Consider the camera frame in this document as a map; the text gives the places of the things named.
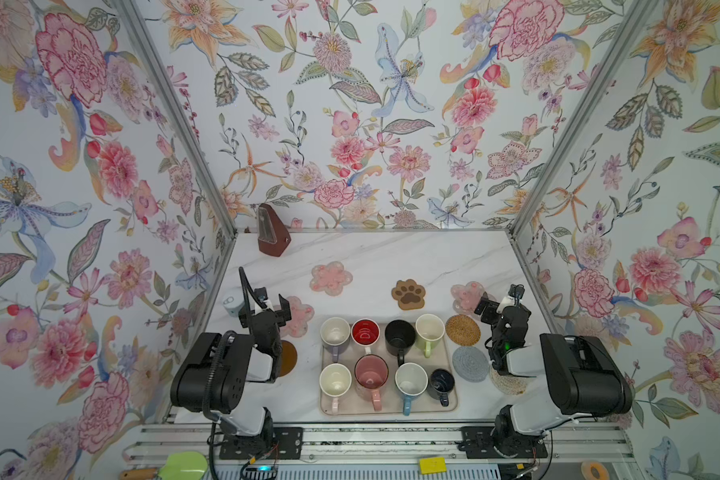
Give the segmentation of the woven rattan round coaster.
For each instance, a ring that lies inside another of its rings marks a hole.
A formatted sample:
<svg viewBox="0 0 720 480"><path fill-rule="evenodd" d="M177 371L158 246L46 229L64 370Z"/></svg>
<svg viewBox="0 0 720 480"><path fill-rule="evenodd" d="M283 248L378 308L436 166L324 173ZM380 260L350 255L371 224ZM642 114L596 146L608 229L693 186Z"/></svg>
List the woven rattan round coaster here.
<svg viewBox="0 0 720 480"><path fill-rule="evenodd" d="M467 315L454 315L445 323L448 338L459 346L469 347L476 345L481 338L478 324Z"/></svg>

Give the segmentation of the grey-blue woven round coaster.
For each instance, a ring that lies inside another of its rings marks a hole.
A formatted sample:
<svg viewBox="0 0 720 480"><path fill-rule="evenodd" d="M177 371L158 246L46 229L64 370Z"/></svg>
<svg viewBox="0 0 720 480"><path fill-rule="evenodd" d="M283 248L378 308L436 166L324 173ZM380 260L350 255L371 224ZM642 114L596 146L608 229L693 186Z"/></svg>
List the grey-blue woven round coaster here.
<svg viewBox="0 0 720 480"><path fill-rule="evenodd" d="M490 362L485 354L473 346L458 347L452 356L456 373L472 383L484 381L490 371Z"/></svg>

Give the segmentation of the white multicolour zigzag coaster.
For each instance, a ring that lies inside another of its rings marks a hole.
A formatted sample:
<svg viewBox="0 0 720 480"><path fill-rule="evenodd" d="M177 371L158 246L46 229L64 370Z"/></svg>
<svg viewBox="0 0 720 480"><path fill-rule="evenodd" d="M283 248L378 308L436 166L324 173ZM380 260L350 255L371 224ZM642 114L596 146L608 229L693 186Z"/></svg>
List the white multicolour zigzag coaster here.
<svg viewBox="0 0 720 480"><path fill-rule="evenodd" d="M500 392L509 396L522 395L529 385L529 380L527 378L500 375L495 369L491 369L489 371L489 376L493 385Z"/></svg>

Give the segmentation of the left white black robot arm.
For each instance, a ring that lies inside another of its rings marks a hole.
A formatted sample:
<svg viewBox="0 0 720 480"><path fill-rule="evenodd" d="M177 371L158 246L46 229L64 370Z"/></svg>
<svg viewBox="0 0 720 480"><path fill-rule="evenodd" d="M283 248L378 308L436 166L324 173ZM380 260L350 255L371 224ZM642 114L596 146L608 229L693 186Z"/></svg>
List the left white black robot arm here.
<svg viewBox="0 0 720 480"><path fill-rule="evenodd" d="M200 413L226 435L260 437L271 423L269 410L243 399L249 383L273 383L283 364L280 329L292 319L286 300L274 310L241 313L248 331L202 333L170 388L174 407Z"/></svg>

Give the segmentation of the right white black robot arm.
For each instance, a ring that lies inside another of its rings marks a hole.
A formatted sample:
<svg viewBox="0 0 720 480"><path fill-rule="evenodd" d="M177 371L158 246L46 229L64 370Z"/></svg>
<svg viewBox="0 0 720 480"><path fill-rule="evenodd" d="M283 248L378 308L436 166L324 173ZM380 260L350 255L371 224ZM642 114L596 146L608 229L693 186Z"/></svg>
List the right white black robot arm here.
<svg viewBox="0 0 720 480"><path fill-rule="evenodd" d="M599 338L542 333L527 343L531 311L517 294L500 301L484 294L474 313L491 327L486 344L498 376L545 382L500 410L491 433L495 445L537 442L574 420L630 411L633 389Z"/></svg>

